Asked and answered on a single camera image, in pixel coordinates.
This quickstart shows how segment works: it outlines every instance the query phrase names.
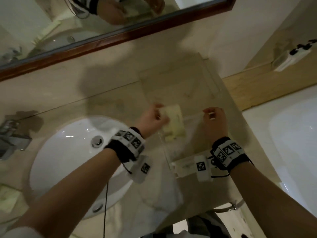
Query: faucet handle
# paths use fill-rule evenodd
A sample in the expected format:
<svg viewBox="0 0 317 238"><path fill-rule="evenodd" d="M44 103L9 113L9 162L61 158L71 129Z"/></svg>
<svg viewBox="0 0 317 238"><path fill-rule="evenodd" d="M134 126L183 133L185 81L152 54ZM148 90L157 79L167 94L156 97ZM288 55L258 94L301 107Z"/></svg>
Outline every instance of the faucet handle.
<svg viewBox="0 0 317 238"><path fill-rule="evenodd" d="M11 136L19 126L19 122L15 120L6 120L0 126L0 135L2 136Z"/></svg>

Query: person's left hand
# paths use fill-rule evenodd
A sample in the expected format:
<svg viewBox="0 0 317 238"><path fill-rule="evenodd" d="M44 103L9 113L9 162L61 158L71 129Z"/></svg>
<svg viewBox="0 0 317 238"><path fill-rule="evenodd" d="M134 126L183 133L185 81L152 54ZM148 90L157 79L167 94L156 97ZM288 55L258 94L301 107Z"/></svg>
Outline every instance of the person's left hand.
<svg viewBox="0 0 317 238"><path fill-rule="evenodd" d="M135 127L140 131L144 139L150 137L170 121L168 117L160 116L158 108L161 107L164 107L164 105L160 103L153 104L136 122Z"/></svg>
<svg viewBox="0 0 317 238"><path fill-rule="evenodd" d="M165 7L165 1L164 0L144 0L146 1L149 6L152 8L152 10L156 14L161 14Z"/></svg>

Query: person's left arm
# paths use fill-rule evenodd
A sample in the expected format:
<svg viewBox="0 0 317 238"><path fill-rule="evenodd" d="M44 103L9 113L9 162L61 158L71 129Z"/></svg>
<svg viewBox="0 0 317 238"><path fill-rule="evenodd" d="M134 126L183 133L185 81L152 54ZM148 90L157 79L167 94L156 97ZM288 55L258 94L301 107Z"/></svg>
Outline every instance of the person's left arm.
<svg viewBox="0 0 317 238"><path fill-rule="evenodd" d="M169 122L167 117L158 118L162 106L153 105L135 124L145 139ZM115 151L104 149L44 194L12 228L30 227L44 237L69 237L120 164Z"/></svg>

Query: mirror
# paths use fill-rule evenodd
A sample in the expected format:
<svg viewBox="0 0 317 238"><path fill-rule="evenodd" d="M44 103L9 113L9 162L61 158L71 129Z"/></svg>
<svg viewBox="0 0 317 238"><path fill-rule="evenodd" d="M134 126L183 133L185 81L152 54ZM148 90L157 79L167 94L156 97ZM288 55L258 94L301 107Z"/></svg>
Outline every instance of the mirror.
<svg viewBox="0 0 317 238"><path fill-rule="evenodd" d="M34 60L142 27L146 27L142 33L135 31L134 37L121 35L111 45L220 13L219 8L228 11L234 1L2 0L0 74L8 68L30 65ZM55 57L54 63L66 59L65 55L60 60Z"/></svg>

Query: forearm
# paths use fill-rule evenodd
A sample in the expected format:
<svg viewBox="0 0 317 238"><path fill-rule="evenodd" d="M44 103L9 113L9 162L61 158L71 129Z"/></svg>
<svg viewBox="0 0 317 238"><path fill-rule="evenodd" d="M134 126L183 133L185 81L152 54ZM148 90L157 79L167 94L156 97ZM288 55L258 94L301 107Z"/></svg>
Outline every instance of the forearm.
<svg viewBox="0 0 317 238"><path fill-rule="evenodd" d="M98 153L43 195L14 228L28 226L45 237L69 237L120 164L112 149Z"/></svg>
<svg viewBox="0 0 317 238"><path fill-rule="evenodd" d="M241 163L230 175L268 238L316 237L316 217L252 164Z"/></svg>

